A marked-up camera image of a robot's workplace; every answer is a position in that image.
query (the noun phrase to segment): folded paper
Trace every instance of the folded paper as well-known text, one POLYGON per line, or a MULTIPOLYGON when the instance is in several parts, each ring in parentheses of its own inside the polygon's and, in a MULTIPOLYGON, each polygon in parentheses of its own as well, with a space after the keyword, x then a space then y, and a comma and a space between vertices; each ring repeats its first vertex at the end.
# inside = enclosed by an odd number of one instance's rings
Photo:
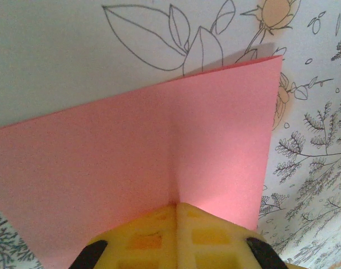
POLYGON ((171 202, 255 229, 281 57, 0 129, 0 209, 45 268, 171 202))

